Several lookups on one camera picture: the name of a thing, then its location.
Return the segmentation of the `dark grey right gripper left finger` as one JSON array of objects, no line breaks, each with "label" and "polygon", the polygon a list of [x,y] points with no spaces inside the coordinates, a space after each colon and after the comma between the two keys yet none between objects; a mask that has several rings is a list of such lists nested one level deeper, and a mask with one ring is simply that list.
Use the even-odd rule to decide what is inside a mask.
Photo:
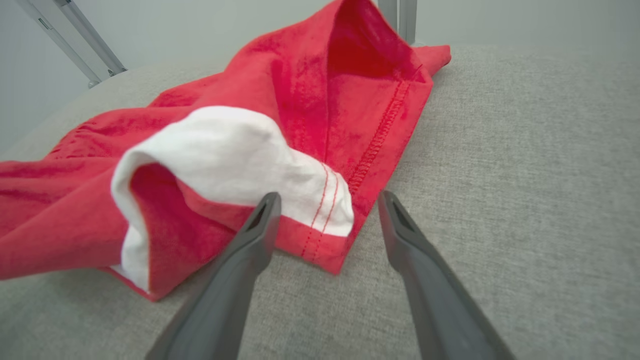
[{"label": "dark grey right gripper left finger", "polygon": [[265,194],[222,255],[206,267],[147,360],[235,360],[258,276],[269,266],[281,196]]}]

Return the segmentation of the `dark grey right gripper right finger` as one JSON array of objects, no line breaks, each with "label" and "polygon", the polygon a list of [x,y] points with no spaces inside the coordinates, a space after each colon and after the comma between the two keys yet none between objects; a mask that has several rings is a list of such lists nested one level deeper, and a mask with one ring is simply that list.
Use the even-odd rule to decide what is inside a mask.
[{"label": "dark grey right gripper right finger", "polygon": [[388,261],[402,277],[423,360],[513,360],[514,353],[391,191],[378,212]]}]

